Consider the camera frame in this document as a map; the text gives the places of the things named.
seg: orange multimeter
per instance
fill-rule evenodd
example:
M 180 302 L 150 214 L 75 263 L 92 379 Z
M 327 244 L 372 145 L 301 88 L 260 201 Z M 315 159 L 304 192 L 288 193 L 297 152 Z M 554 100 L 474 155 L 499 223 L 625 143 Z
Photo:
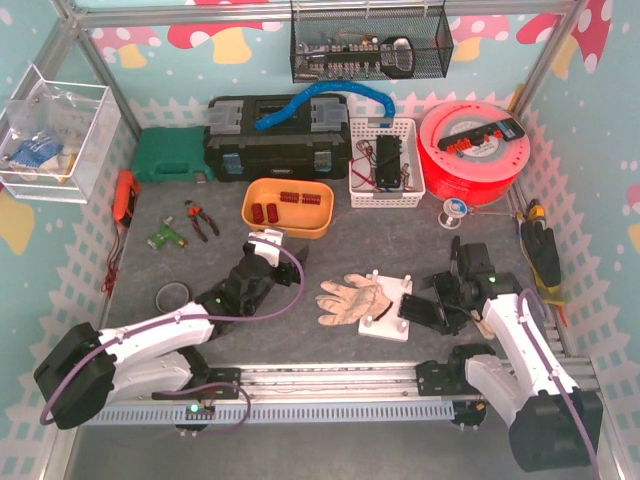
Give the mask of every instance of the orange multimeter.
M 116 183 L 116 196 L 113 201 L 113 218 L 119 225 L 129 228 L 133 210 L 140 194 L 140 184 L 131 170 L 120 170 Z

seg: white picket fence pattern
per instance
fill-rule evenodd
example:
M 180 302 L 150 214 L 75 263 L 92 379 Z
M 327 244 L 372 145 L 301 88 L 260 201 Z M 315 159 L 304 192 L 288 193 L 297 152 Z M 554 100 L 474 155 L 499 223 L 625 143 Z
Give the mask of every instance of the white picket fence pattern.
M 574 210 L 576 194 L 567 191 L 568 177 L 560 173 L 562 160 L 553 156 L 552 141 L 545 139 L 545 125 L 540 125 L 538 119 L 539 110 L 529 109 L 524 117 L 532 158 L 523 171 L 521 185 L 527 198 L 539 199 L 548 210 L 563 267 L 563 290 L 570 295 L 570 302 L 564 308 L 569 322 L 567 337 L 572 341 L 570 350 L 574 355 L 589 355 L 594 360 L 603 398 L 628 456 L 628 447 L 640 448 L 640 430 L 634 428 L 631 421 L 640 398 L 636 382 L 640 365 L 625 354 L 630 336 L 616 327 L 620 309 L 607 302 L 609 282 L 598 278 L 600 258 L 589 253 L 592 236 L 582 231 L 584 213 Z M 620 358 L 617 364 L 610 361 L 614 352 Z M 600 362 L 606 364 L 606 370 L 599 367 Z M 618 414 L 630 419 L 631 428 L 620 428 Z
M 391 98 L 394 100 L 399 117 L 416 119 L 422 118 L 430 108 L 440 103 L 458 99 L 455 92 L 451 92 L 445 98 L 438 98 L 434 92 L 424 98 L 418 98 L 415 92 L 413 92 L 405 99 L 399 99 L 392 93 Z M 495 93 L 491 93 L 485 98 L 476 98 L 476 94 L 471 93 L 460 100 L 483 100 L 493 105 L 507 108 L 512 98 L 513 93 L 504 99 L 496 98 Z M 195 127 L 207 123 L 206 110 L 210 100 L 211 99 L 208 99 L 206 102 L 201 102 L 191 97 L 186 104 L 181 104 L 171 98 L 166 105 L 161 105 L 157 100 L 151 99 L 146 106 L 142 106 L 137 101 L 131 100 L 129 105 L 142 128 Z M 360 95 L 349 95 L 347 97 L 347 103 L 351 115 L 355 117 L 375 117 L 381 116 L 382 114 L 382 107 L 378 102 Z
M 115 239 L 111 214 L 115 182 L 119 170 L 131 164 L 134 150 L 133 136 L 121 122 L 94 193 L 87 205 L 79 206 L 82 222 L 71 225 L 75 242 L 65 245 L 69 261 L 65 267 L 57 269 L 60 287 L 49 292 L 51 313 L 39 318 L 44 330 L 42 341 L 30 346 L 36 365 L 73 325 L 88 321 L 97 326 L 106 299 L 100 287 L 106 273 L 107 254 Z M 0 439 L 2 480 L 40 478 L 57 433 L 55 426 L 39 424 L 44 399 L 33 374 L 21 375 L 18 381 L 24 388 L 24 395 L 19 403 L 6 409 L 12 427 L 9 435 Z M 11 469 L 6 462 L 11 462 Z

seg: black glove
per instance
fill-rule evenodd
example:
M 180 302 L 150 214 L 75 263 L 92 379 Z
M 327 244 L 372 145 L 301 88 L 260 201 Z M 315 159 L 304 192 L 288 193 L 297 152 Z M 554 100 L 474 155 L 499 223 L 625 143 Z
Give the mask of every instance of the black glove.
M 560 285 L 560 259 L 551 228 L 543 229 L 538 221 L 527 220 L 520 226 L 522 243 L 533 269 L 548 288 Z

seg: white plastic basket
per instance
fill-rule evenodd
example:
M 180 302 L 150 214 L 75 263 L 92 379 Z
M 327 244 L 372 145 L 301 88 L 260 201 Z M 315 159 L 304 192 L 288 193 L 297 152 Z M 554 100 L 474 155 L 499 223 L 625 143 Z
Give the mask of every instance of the white plastic basket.
M 107 150 L 120 121 L 120 109 L 109 87 L 79 83 L 45 80 L 38 72 L 40 80 L 27 97 L 32 108 L 38 107 L 41 95 L 51 95 L 51 87 L 80 95 L 75 105 L 56 110 L 58 118 L 64 117 L 67 135 L 78 136 L 75 161 L 60 171 L 43 171 L 9 164 L 9 153 L 16 150 L 19 141 L 11 134 L 0 139 L 0 182 L 15 197 L 29 200 L 53 202 L 87 203 L 96 185 Z
M 381 127 L 381 124 L 390 124 L 390 126 Z M 411 118 L 351 118 L 350 128 L 353 159 L 362 157 L 362 153 L 357 148 L 360 140 L 368 140 L 375 152 L 376 136 L 397 135 L 400 137 L 402 141 L 400 164 L 409 165 L 408 184 L 412 188 L 411 191 L 404 190 L 403 187 L 378 191 L 374 189 L 374 186 L 362 180 L 362 176 L 372 177 L 370 164 L 366 159 L 352 161 L 349 167 L 351 206 L 353 208 L 417 207 L 426 192 L 426 188 L 422 175 L 420 155 L 418 154 L 416 122 Z

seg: black toolbox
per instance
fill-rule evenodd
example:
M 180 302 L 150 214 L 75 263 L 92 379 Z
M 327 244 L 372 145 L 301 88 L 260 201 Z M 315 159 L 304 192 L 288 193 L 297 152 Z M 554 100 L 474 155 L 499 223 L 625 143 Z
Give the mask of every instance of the black toolbox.
M 256 130 L 257 120 L 280 110 L 292 98 L 220 97 L 209 103 L 205 162 L 218 180 L 320 180 L 347 175 L 351 136 L 349 110 L 342 95 L 317 95 L 285 122 Z

